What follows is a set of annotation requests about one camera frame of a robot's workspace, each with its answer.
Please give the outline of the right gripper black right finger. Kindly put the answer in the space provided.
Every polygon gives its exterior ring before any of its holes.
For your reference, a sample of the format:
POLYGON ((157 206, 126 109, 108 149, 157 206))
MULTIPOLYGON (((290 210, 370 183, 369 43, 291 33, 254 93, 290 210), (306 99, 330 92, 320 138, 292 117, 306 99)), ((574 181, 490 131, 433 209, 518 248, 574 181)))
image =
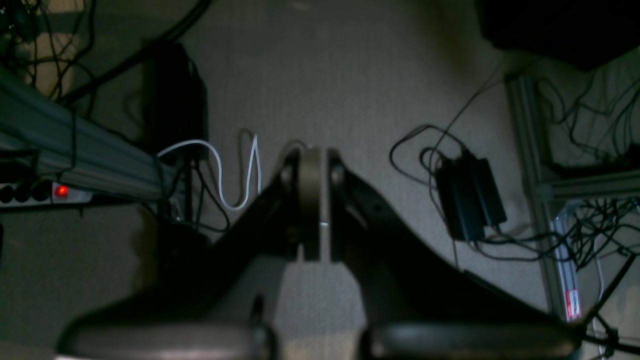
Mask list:
POLYGON ((338 150, 327 151, 330 258, 365 313, 357 360, 577 360, 571 326, 455 268, 338 150))

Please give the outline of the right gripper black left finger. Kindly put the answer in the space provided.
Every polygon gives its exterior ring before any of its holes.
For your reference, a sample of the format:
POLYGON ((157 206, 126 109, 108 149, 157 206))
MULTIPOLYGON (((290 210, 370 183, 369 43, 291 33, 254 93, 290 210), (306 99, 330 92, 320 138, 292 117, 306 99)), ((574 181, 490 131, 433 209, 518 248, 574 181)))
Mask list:
POLYGON ((294 149, 212 246, 157 284, 72 321, 58 360, 279 360, 272 323, 282 278, 302 251, 318 261, 321 155, 294 149))

